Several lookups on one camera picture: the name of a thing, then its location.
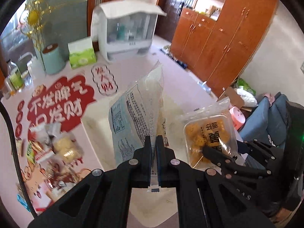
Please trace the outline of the yellow egg yolk pastry tray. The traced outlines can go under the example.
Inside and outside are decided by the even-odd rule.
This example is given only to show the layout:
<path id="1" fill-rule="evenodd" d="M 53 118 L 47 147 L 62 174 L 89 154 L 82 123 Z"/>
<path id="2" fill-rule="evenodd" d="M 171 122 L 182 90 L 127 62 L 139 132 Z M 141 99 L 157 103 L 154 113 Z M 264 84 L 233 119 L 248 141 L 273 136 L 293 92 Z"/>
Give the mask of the yellow egg yolk pastry tray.
<path id="1" fill-rule="evenodd" d="M 192 168 L 211 167 L 211 161 L 203 153 L 205 147 L 234 160 L 238 158 L 237 139 L 229 105 L 230 99 L 226 97 L 208 107 L 177 117 L 187 149 L 188 163 Z"/>

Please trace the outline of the clear bag rice crackers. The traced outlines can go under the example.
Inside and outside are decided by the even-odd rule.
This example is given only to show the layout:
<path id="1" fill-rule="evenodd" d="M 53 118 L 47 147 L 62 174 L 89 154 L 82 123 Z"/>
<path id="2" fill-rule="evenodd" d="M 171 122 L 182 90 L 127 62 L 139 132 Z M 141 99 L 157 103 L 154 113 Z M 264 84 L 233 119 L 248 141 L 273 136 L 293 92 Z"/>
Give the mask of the clear bag rice crackers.
<path id="1" fill-rule="evenodd" d="M 72 141 L 69 133 L 62 133 L 55 137 L 52 141 L 55 153 L 64 161 L 69 164 L 82 157 L 80 148 Z"/>

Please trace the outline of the large light blue snack bag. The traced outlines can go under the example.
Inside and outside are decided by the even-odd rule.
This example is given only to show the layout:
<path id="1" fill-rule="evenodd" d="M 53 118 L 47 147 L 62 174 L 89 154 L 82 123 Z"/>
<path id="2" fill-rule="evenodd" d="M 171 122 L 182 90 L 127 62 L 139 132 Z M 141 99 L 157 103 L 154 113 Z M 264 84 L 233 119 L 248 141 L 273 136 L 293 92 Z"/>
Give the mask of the large light blue snack bag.
<path id="1" fill-rule="evenodd" d="M 133 158 L 147 136 L 156 138 L 163 89 L 163 68 L 158 61 L 111 104 L 108 120 L 117 165 Z"/>

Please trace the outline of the brown and grey snack packet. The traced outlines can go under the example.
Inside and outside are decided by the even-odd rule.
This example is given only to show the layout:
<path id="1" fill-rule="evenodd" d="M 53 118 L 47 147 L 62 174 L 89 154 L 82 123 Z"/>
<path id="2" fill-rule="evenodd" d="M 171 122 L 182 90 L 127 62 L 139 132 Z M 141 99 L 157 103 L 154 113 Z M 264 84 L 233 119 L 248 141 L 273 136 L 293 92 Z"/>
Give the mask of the brown and grey snack packet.
<path id="1" fill-rule="evenodd" d="M 57 162 L 48 161 L 44 182 L 54 196 L 60 197 L 79 182 L 79 177 L 69 166 L 64 166 L 61 170 Z"/>

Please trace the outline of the red and white snack bag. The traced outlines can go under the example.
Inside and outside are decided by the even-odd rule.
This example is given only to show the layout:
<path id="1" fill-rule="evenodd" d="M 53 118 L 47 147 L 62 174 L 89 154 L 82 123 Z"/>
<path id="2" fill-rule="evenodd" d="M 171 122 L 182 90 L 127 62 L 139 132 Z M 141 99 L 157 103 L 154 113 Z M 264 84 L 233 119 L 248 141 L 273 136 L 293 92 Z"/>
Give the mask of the red and white snack bag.
<path id="1" fill-rule="evenodd" d="M 28 162 L 40 164 L 52 158 L 55 155 L 52 139 L 60 134 L 61 123 L 31 125 L 28 130 L 28 146 L 26 151 Z"/>

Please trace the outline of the white plastic storage bin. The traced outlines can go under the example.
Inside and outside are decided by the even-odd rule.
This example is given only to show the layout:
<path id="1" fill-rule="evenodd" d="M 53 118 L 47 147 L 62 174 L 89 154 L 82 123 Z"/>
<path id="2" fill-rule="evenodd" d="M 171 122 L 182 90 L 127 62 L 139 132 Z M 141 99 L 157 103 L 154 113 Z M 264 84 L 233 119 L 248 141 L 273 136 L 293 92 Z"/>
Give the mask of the white plastic storage bin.
<path id="1" fill-rule="evenodd" d="M 109 112 L 117 100 L 116 97 L 106 98 L 90 104 L 81 119 L 88 139 L 105 171 L 115 169 L 120 163 L 133 158 L 135 150 L 142 148 L 144 144 L 137 136 L 118 144 L 113 142 Z M 182 114 L 182 106 L 170 95 L 163 94 L 160 100 L 157 134 L 162 135 L 165 146 L 174 150 L 179 160 L 188 162 L 182 127 L 177 121 L 177 116 Z M 164 188 L 157 192 L 157 176 L 154 173 L 151 176 L 152 187 L 132 190 L 129 227 L 169 227 L 169 219 L 177 217 L 176 191 Z"/>

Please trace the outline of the blue small snack packet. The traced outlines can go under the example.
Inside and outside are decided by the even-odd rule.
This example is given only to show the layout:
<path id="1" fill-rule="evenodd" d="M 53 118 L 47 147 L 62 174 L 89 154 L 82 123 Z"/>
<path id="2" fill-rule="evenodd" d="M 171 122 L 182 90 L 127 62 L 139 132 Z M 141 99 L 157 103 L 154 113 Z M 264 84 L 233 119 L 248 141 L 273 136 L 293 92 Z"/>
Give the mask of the blue small snack packet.
<path id="1" fill-rule="evenodd" d="M 25 199 L 20 195 L 17 194 L 17 201 L 28 211 L 30 212 L 30 208 L 28 207 L 27 202 L 25 201 Z"/>

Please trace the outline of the pink printed tablecloth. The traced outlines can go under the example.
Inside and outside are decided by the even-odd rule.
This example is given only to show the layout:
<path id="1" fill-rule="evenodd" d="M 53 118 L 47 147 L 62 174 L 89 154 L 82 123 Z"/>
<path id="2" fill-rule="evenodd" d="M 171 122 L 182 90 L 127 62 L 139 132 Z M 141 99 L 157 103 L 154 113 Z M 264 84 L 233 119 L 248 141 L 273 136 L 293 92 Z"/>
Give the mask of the pink printed tablecloth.
<path id="1" fill-rule="evenodd" d="M 154 47 L 144 56 L 126 57 L 108 64 L 98 53 L 95 64 L 64 70 L 52 76 L 35 79 L 28 89 L 2 99 L 13 125 L 14 135 L 24 141 L 23 156 L 19 158 L 23 180 L 37 214 L 54 204 L 57 196 L 47 188 L 42 172 L 47 161 L 57 161 L 60 170 L 65 166 L 58 155 L 38 164 L 28 161 L 26 151 L 29 128 L 41 123 L 61 123 L 61 132 L 68 133 L 82 150 L 82 157 L 69 164 L 79 179 L 92 170 L 116 168 L 112 134 L 108 121 L 112 101 L 134 81 L 147 75 L 159 61 L 162 64 L 164 90 L 163 117 L 183 114 L 216 102 L 198 84 L 190 72 Z M 1 118 L 1 199 L 20 227 L 27 227 L 33 219 L 17 202 L 17 175 L 9 148 L 7 127 Z"/>

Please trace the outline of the wooden cabinet unit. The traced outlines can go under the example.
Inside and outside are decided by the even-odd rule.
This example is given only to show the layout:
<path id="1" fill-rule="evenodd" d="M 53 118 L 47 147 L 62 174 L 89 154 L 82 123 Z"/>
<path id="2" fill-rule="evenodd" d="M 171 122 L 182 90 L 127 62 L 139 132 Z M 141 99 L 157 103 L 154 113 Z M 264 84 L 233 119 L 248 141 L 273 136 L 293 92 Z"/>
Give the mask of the wooden cabinet unit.
<path id="1" fill-rule="evenodd" d="M 172 55 L 216 96 L 237 79 L 257 50 L 278 0 L 225 0 L 217 20 L 183 8 Z"/>

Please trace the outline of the white squeeze bottle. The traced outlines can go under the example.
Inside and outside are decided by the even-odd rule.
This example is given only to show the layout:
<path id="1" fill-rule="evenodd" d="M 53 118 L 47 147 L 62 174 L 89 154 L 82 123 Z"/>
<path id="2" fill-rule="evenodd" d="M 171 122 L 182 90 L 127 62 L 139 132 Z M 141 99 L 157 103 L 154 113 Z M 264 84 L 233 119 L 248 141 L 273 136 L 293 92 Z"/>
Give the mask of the white squeeze bottle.
<path id="1" fill-rule="evenodd" d="M 46 76 L 45 70 L 43 68 L 42 62 L 34 56 L 31 52 L 26 52 L 19 57 L 19 61 L 24 60 L 26 57 L 30 57 L 27 62 L 27 70 L 32 78 L 32 80 L 40 79 Z"/>

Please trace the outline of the teal canister brown lid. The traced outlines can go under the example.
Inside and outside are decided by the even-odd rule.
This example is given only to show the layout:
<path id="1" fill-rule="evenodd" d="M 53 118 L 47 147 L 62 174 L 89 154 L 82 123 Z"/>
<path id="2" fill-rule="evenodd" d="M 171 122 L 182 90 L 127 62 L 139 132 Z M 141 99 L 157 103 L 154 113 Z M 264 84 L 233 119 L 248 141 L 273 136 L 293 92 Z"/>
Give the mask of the teal canister brown lid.
<path id="1" fill-rule="evenodd" d="M 49 44 L 42 50 L 42 59 L 48 75 L 54 75 L 65 68 L 65 61 L 61 55 L 58 43 Z"/>

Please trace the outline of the green tissue box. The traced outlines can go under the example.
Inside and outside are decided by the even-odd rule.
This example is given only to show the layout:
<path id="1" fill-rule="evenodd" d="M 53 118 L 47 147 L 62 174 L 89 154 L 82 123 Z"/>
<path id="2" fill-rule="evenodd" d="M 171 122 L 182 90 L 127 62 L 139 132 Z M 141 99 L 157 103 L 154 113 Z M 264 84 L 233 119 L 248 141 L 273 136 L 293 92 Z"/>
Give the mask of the green tissue box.
<path id="1" fill-rule="evenodd" d="M 67 44 L 69 62 L 72 69 L 96 63 L 96 55 L 91 37 L 80 39 Z"/>

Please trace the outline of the clear bottle green label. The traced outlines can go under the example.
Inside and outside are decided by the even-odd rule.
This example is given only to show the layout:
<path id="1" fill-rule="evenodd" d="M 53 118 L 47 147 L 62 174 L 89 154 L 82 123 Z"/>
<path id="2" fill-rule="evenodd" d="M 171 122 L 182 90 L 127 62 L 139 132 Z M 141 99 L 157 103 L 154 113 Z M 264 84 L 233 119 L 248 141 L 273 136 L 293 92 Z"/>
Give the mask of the clear bottle green label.
<path id="1" fill-rule="evenodd" d="M 11 84 L 18 92 L 20 92 L 22 88 L 24 88 L 25 84 L 18 66 L 9 59 L 7 61 L 7 68 L 8 78 L 10 79 Z"/>

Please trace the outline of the white bottle sterilizer appliance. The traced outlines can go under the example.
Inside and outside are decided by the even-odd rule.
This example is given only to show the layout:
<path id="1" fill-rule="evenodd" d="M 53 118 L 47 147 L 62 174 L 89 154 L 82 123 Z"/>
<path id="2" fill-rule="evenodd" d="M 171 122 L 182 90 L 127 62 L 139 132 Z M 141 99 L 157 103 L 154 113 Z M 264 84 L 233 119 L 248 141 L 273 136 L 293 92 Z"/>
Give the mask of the white bottle sterilizer appliance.
<path id="1" fill-rule="evenodd" d="M 94 8 L 91 39 L 109 62 L 147 54 L 153 41 L 158 17 L 166 13 L 157 5 L 136 0 L 115 0 Z"/>

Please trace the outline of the glass sliding door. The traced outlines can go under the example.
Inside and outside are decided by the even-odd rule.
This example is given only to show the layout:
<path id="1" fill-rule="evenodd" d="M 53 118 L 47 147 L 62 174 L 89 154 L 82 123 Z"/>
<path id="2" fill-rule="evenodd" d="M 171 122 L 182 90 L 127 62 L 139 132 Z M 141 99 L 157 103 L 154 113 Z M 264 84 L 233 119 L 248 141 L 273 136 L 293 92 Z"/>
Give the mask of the glass sliding door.
<path id="1" fill-rule="evenodd" d="M 69 59 L 67 44 L 91 35 L 94 8 L 111 0 L 18 0 L 12 17 L 1 35 L 4 58 L 20 67 L 19 57 L 34 54 L 45 66 L 42 50 L 58 43 L 64 61 Z"/>

